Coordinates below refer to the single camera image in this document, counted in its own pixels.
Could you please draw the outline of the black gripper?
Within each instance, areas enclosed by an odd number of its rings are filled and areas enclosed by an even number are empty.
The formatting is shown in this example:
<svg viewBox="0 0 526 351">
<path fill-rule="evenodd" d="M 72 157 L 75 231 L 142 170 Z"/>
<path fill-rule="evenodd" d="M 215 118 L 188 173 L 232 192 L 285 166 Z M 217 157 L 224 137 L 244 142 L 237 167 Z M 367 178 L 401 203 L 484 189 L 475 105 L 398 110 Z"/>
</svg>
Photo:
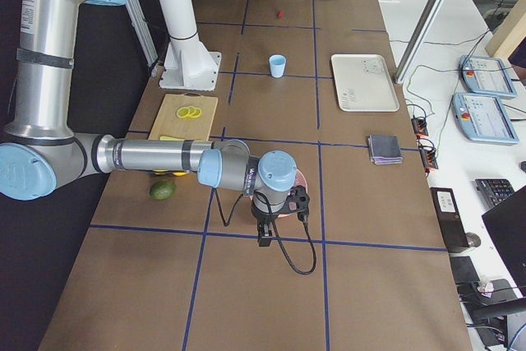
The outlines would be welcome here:
<svg viewBox="0 0 526 351">
<path fill-rule="evenodd" d="M 269 210 L 268 205 L 259 197 L 251 199 L 251 213 L 256 218 L 259 247 L 268 247 L 272 242 L 273 234 L 270 222 L 279 216 L 279 213 L 274 212 L 273 209 L 274 207 L 271 206 Z"/>
</svg>

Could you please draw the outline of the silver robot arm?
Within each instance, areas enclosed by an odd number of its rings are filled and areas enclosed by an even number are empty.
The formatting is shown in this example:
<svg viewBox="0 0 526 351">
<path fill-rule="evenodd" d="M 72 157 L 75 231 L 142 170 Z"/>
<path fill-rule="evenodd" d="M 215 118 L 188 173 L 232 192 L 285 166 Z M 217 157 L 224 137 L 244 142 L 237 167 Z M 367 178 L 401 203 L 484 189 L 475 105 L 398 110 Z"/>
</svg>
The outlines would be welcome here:
<svg viewBox="0 0 526 351">
<path fill-rule="evenodd" d="M 185 171 L 201 184 L 251 198 L 258 243 L 278 237 L 279 215 L 307 217 L 307 195 L 295 185 L 293 157 L 261 157 L 231 141 L 151 141 L 75 133 L 67 125 L 78 11 L 82 3 L 127 0 L 22 0 L 17 49 L 16 111 L 1 145 L 1 191 L 28 201 L 94 173 L 114 170 Z"/>
</svg>

